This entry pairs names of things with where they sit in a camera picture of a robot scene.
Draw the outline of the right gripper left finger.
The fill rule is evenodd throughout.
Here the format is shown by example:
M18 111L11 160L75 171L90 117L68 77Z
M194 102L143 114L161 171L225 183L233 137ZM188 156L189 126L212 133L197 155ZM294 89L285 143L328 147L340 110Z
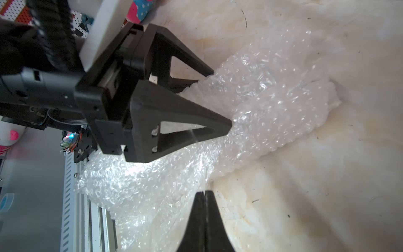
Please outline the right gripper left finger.
M205 249L205 195L197 192L178 252L203 252Z

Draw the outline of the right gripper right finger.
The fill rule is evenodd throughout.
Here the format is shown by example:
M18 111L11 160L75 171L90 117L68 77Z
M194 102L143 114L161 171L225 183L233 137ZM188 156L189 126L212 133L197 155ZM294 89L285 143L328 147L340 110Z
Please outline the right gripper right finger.
M226 233L213 191L205 191L205 246L206 252L234 252Z

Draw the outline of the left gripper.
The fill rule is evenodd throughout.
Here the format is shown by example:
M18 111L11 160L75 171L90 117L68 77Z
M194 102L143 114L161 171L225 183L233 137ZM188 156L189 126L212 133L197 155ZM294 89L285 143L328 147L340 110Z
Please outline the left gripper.
M197 80L173 78L173 58L204 77L214 73L167 28L127 23L76 85L76 103L103 153L150 163L229 133L230 119L176 94Z

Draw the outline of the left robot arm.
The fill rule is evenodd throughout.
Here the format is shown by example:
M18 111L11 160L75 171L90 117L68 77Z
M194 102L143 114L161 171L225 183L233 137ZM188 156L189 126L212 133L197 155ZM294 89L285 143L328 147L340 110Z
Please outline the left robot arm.
M76 132L74 161L92 151L149 163L226 135L232 122L179 96L192 80L171 76L176 57L213 70L168 29L124 19L131 1L103 1L82 46L68 1L27 1L32 25L1 20L5 122Z

